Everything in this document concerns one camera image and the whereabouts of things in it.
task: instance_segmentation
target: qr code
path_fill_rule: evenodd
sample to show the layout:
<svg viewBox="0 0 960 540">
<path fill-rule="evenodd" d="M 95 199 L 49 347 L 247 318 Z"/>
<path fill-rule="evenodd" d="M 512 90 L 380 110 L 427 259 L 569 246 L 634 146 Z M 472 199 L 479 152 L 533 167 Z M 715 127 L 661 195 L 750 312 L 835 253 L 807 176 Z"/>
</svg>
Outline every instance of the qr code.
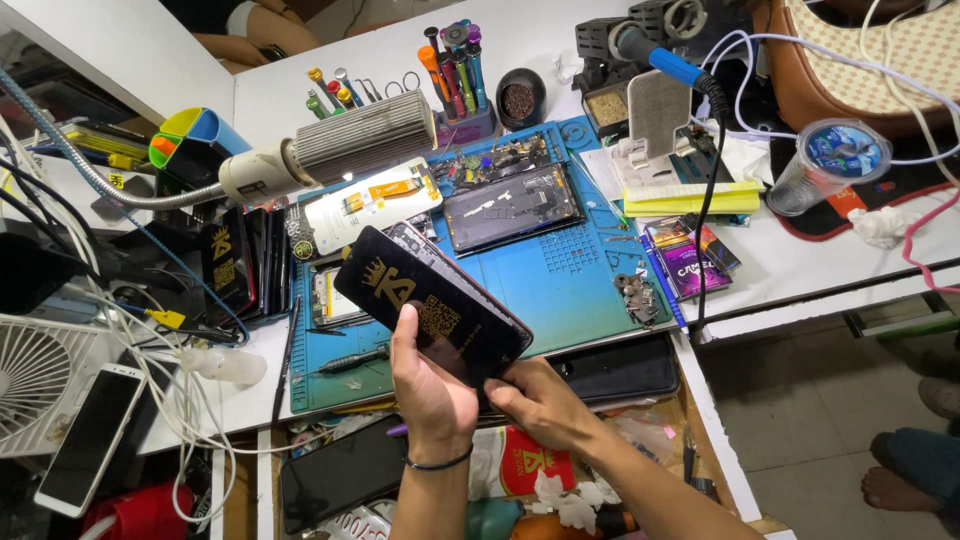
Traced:
<svg viewBox="0 0 960 540">
<path fill-rule="evenodd" d="M 233 258 L 227 259 L 220 266 L 213 269 L 213 290 L 218 291 L 229 285 L 235 275 L 233 274 Z"/>
<path fill-rule="evenodd" d="M 426 304 L 420 309 L 420 327 L 438 343 L 445 342 L 446 337 L 459 322 L 460 313 L 437 300 L 437 297 L 432 294 L 427 297 Z"/>
</svg>

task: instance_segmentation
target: foot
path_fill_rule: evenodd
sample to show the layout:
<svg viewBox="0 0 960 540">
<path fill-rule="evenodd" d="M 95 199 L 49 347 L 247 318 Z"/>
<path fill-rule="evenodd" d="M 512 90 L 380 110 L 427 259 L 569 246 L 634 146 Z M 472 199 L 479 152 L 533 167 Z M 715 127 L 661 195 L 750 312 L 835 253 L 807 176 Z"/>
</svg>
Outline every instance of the foot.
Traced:
<svg viewBox="0 0 960 540">
<path fill-rule="evenodd" d="M 883 467 L 873 467 L 860 481 L 866 504 L 895 512 L 936 512 L 940 505 L 929 495 Z"/>
<path fill-rule="evenodd" d="M 924 377 L 917 391 L 926 408 L 937 416 L 948 420 L 960 418 L 960 384 Z"/>
</svg>

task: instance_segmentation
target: blue silicone repair mat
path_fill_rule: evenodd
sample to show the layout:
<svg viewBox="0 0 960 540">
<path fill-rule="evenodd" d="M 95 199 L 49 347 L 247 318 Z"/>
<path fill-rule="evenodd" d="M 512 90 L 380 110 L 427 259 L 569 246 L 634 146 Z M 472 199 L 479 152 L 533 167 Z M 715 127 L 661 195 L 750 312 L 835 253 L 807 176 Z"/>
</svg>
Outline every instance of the blue silicone repair mat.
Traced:
<svg viewBox="0 0 960 540">
<path fill-rule="evenodd" d="M 433 214 L 434 229 L 442 238 L 437 244 L 440 249 L 533 331 L 534 342 L 525 356 L 638 330 L 640 325 L 627 314 L 620 293 L 613 287 L 613 276 L 632 275 L 638 270 L 645 273 L 650 263 L 637 241 L 605 241 L 614 236 L 636 235 L 636 230 L 604 229 L 616 226 L 616 217 L 603 195 L 597 193 L 580 169 L 569 161 L 566 148 L 584 152 L 600 147 L 587 118 L 548 122 L 504 135 L 499 143 L 523 139 L 537 132 L 547 141 L 554 161 L 567 161 L 567 171 L 588 217 L 585 223 L 455 258 L 443 214 L 439 209 Z M 470 155 L 489 152 L 491 148 L 492 142 L 487 140 L 460 150 Z M 454 156 L 450 151 L 443 159 Z M 440 157 L 433 158 L 430 163 L 440 160 Z M 444 197 L 451 191 L 452 185 L 441 183 Z M 302 300 L 290 358 L 291 373 L 307 373 L 334 358 L 364 353 L 390 340 L 390 332 L 375 322 L 340 329 L 346 336 L 304 332 L 304 328 L 309 328 L 305 325 L 311 324 L 309 280 L 306 264 L 298 264 L 294 295 L 302 295 Z M 656 322 L 660 324 L 673 315 L 662 301 L 659 284 L 656 280 L 652 282 L 658 290 L 660 314 Z M 383 360 L 368 365 L 336 375 L 311 376 L 292 384 L 292 411 L 328 410 L 393 392 L 389 362 Z"/>
</svg>

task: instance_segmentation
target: plastic cup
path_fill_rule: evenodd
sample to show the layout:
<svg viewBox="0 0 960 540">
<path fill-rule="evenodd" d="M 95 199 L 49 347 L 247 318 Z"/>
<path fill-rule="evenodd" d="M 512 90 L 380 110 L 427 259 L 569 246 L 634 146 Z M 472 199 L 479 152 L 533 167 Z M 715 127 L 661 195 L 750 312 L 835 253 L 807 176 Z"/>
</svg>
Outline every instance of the plastic cup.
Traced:
<svg viewBox="0 0 960 540">
<path fill-rule="evenodd" d="M 806 126 L 797 153 L 767 193 L 767 206 L 787 217 L 804 213 L 853 184 L 890 169 L 893 145 L 860 120 L 828 118 Z"/>
</svg>

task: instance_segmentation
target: white phone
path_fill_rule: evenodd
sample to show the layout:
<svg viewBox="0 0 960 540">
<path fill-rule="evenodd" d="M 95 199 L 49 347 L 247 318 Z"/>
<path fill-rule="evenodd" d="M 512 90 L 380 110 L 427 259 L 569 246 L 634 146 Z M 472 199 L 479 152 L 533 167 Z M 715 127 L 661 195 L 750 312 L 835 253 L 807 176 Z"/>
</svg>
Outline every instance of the white phone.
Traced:
<svg viewBox="0 0 960 540">
<path fill-rule="evenodd" d="M 146 384 L 139 369 L 104 364 L 90 385 L 34 502 L 71 518 L 86 513 Z"/>
</svg>

